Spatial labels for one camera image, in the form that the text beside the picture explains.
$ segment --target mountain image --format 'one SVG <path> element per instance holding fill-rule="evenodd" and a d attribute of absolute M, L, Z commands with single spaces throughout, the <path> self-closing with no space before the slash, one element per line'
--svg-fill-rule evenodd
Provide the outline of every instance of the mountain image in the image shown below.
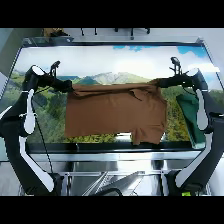
<path fill-rule="evenodd" d="M 111 85 L 111 84 L 125 84 L 125 83 L 141 83 L 149 82 L 149 79 L 128 73 L 128 72 L 107 72 L 101 73 L 95 76 L 86 76 L 84 78 L 79 78 L 78 76 L 57 76 L 61 80 L 72 80 L 73 84 L 80 85 Z"/>

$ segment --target green cloth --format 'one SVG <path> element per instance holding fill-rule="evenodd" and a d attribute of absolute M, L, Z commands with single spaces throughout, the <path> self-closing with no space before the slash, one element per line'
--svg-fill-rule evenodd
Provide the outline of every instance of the green cloth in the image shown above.
<path fill-rule="evenodd" d="M 197 125 L 198 99 L 194 95 L 186 93 L 177 96 L 176 100 L 182 109 L 192 146 L 195 148 L 205 147 L 204 133 L 199 130 Z"/>

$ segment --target brown t-shirt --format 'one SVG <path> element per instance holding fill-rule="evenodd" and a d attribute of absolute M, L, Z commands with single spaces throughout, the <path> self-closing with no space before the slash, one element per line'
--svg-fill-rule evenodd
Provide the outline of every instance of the brown t-shirt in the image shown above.
<path fill-rule="evenodd" d="M 166 101 L 149 83 L 73 85 L 68 94 L 65 136 L 131 132 L 133 144 L 158 144 L 166 126 Z"/>

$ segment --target robotic arm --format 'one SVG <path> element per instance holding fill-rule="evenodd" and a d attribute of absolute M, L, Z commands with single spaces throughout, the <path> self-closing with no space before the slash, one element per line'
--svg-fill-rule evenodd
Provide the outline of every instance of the robotic arm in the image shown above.
<path fill-rule="evenodd" d="M 51 195 L 60 188 L 59 175 L 43 171 L 26 153 L 27 137 L 35 128 L 36 114 L 31 101 L 38 87 L 51 86 L 61 92 L 73 91 L 70 80 L 63 82 L 56 79 L 59 64 L 58 61 L 51 66 L 50 74 L 32 66 L 25 74 L 18 101 L 0 114 L 0 137 L 4 138 L 8 159 L 28 195 Z"/>
<path fill-rule="evenodd" d="M 192 195 L 195 195 L 195 192 L 206 186 L 222 157 L 224 150 L 224 109 L 217 105 L 209 95 L 208 85 L 200 70 L 192 77 L 185 73 L 161 79 L 159 85 L 162 88 L 176 85 L 192 87 L 199 100 L 197 124 L 198 128 L 205 134 L 206 147 L 183 170 L 171 171 L 165 175 L 168 195 L 181 195 L 183 192 L 191 192 Z"/>

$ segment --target dark green fabric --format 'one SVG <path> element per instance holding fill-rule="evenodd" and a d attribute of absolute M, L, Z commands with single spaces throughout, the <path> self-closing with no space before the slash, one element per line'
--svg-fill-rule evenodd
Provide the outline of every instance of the dark green fabric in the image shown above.
<path fill-rule="evenodd" d="M 176 100 L 182 109 L 192 143 L 204 143 L 204 133 L 197 126 L 198 99 L 194 95 L 187 93 L 180 94 L 176 97 Z"/>

